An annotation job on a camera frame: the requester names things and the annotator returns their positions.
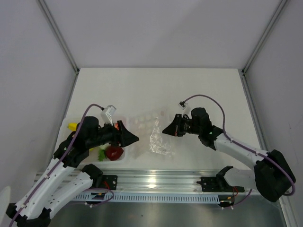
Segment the clear polka dot zip bag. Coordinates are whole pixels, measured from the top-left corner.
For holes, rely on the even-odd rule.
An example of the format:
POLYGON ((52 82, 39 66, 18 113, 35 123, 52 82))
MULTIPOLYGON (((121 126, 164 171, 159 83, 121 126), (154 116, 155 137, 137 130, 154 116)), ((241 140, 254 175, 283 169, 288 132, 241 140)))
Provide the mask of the clear polka dot zip bag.
POLYGON ((139 141, 130 148, 131 157, 138 159, 145 154, 172 157, 175 155, 171 139, 162 130, 170 123, 169 108, 161 106, 137 114, 129 119, 130 131, 139 141))

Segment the red apple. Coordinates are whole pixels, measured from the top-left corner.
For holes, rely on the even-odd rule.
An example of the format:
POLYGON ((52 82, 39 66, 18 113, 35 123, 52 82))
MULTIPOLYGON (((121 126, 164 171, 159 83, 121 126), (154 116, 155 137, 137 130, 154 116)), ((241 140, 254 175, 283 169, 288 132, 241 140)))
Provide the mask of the red apple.
POLYGON ((110 161, 118 160, 123 153, 124 150, 121 147, 108 146, 105 150, 105 155, 110 161))

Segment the white plastic basket tray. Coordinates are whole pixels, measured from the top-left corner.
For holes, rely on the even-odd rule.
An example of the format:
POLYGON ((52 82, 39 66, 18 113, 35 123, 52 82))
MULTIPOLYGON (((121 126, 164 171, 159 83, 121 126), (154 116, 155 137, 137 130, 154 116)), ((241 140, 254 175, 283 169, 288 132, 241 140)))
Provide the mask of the white plastic basket tray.
MULTIPOLYGON (((113 125, 117 123, 117 119, 113 119, 113 125)), ((110 161, 108 158, 102 162, 98 161, 98 148, 96 145, 97 132, 103 122, 100 117, 86 116, 86 117, 66 117, 60 127, 56 149, 66 142, 63 146, 63 151, 67 152, 65 159, 67 161, 79 162, 80 166, 94 164, 101 166, 102 164, 120 164, 127 158, 128 146, 121 147, 124 150, 122 156, 116 161, 110 161), (67 126, 68 123, 76 122, 78 127, 76 131, 70 131, 67 126)), ((106 149, 110 144, 101 145, 106 149)))

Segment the aluminium table edge rail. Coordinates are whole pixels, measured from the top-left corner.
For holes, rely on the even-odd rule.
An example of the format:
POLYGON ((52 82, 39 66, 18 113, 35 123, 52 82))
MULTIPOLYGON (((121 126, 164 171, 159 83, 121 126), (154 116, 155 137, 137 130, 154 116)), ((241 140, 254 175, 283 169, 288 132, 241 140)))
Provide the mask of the aluminium table edge rail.
POLYGON ((105 175, 117 175, 116 192, 132 193, 201 193, 197 184, 202 176, 215 176, 218 170, 139 170, 103 169, 105 175))

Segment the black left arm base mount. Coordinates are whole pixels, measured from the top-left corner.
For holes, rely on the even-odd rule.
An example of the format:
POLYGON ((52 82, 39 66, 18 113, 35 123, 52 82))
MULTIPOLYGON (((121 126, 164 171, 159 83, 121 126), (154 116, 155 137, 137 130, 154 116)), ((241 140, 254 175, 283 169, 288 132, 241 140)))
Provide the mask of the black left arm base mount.
POLYGON ((116 190, 118 176, 117 175, 105 175, 102 170, 93 164, 89 164, 83 167, 82 172, 89 175, 92 180, 90 189, 110 189, 116 190))

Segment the left aluminium frame post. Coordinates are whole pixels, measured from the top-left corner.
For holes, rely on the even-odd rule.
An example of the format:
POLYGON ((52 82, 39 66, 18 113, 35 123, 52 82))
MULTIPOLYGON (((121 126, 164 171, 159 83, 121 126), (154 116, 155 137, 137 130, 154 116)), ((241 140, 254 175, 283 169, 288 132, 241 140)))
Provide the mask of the left aluminium frame post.
POLYGON ((59 26, 57 25, 55 18, 50 11, 48 4, 45 0, 36 0, 43 16, 45 17, 55 39, 57 40, 57 43, 59 44, 60 48, 62 49, 63 54, 65 55, 66 59, 68 60, 70 66, 72 67, 73 71, 76 73, 76 75, 79 73, 80 69, 60 31, 59 26))

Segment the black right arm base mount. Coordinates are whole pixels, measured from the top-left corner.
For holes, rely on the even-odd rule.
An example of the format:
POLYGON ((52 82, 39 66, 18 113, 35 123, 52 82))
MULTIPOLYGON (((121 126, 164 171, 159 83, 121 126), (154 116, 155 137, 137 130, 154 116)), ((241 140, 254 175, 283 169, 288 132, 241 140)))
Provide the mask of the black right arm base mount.
POLYGON ((202 176, 196 183, 201 186, 203 192, 244 192, 244 187, 230 186, 224 179, 225 174, 230 169, 233 169, 233 166, 223 168, 216 176, 202 176))

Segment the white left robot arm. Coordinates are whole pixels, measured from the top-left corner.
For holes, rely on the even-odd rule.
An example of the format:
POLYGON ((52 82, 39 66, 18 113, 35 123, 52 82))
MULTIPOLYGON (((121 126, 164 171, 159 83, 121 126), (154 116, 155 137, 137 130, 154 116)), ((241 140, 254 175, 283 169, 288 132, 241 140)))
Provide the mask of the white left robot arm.
POLYGON ((88 157, 89 150, 110 144, 127 147, 139 138, 126 129, 122 121, 99 125, 98 118, 86 116, 78 123, 76 131, 63 141, 51 162, 31 190, 18 202, 10 203, 6 215, 10 224, 19 227, 46 227, 57 212, 74 197, 88 189, 98 189, 103 183, 103 172, 94 164, 83 167, 67 185, 61 182, 88 157))

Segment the right aluminium frame post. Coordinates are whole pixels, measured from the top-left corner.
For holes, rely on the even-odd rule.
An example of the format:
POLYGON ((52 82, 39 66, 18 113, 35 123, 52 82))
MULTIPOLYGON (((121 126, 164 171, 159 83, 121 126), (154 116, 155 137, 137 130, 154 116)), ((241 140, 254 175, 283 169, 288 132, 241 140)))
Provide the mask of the right aluminium frame post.
POLYGON ((257 56, 261 52, 263 46, 265 45, 266 41, 270 37, 271 33, 273 32, 275 26, 277 25, 279 19, 281 18, 283 12, 287 8, 288 4, 290 3, 290 0, 280 0, 277 7, 275 8, 272 16, 270 17, 269 21, 267 22, 265 29, 263 30, 261 36, 259 37, 255 47, 253 48, 251 54, 249 55, 248 59, 246 60, 246 63, 241 70, 242 76, 246 76, 248 73, 250 67, 256 60, 257 56))

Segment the white radish with leaves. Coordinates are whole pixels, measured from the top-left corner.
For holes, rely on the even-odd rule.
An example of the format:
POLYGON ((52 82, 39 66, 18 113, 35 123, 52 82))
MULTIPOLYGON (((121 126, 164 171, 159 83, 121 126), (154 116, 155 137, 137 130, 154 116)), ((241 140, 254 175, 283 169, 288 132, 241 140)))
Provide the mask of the white radish with leaves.
POLYGON ((102 162, 104 159, 106 159, 106 151, 103 146, 99 146, 98 148, 98 161, 102 162))

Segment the yellow banana bunch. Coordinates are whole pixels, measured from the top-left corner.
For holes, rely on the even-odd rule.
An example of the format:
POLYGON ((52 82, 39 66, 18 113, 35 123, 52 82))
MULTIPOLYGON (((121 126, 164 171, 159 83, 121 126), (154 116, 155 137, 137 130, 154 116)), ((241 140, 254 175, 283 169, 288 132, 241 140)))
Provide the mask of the yellow banana bunch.
POLYGON ((70 131, 76 131, 76 130, 77 130, 77 127, 78 127, 78 123, 76 123, 76 122, 68 123, 68 126, 67 126, 67 128, 68 128, 70 131))

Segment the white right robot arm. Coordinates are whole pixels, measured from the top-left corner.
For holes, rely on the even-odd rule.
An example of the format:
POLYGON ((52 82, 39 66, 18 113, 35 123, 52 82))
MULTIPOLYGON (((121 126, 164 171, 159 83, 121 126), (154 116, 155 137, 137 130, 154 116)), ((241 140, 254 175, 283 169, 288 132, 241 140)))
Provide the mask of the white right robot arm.
POLYGON ((176 114, 162 132, 174 137, 187 133, 197 135, 204 146, 229 155, 248 167, 247 170, 233 166, 222 169, 216 179, 216 185, 222 191, 240 186, 257 190, 268 201, 276 202, 289 189, 294 189, 296 178, 280 151, 268 152, 232 139, 223 129, 212 124, 204 108, 194 108, 191 117, 176 114))

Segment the aluminium frame post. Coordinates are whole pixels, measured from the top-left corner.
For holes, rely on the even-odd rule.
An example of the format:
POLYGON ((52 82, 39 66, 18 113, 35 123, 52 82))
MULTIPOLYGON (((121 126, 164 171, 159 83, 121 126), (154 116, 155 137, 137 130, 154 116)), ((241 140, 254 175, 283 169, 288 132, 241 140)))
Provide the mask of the aluminium frame post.
POLYGON ((265 45, 266 41, 270 37, 271 33, 273 32, 275 26, 277 25, 279 19, 281 18, 283 12, 287 8, 288 4, 290 3, 290 0, 280 0, 277 7, 275 8, 272 16, 270 17, 269 21, 267 22, 265 29, 263 30, 261 36, 259 37, 255 47, 253 48, 251 54, 249 55, 248 59, 246 60, 246 63, 241 70, 242 76, 246 76, 248 73, 250 67, 256 60, 257 56, 261 52, 263 46, 265 45))
POLYGON ((59 26, 57 25, 55 18, 50 11, 48 4, 45 0, 36 0, 43 16, 45 17, 55 39, 57 40, 57 43, 59 44, 60 48, 62 49, 63 54, 65 55, 66 59, 68 60, 70 66, 72 67, 73 71, 76 73, 76 75, 79 73, 80 69, 60 31, 59 26))

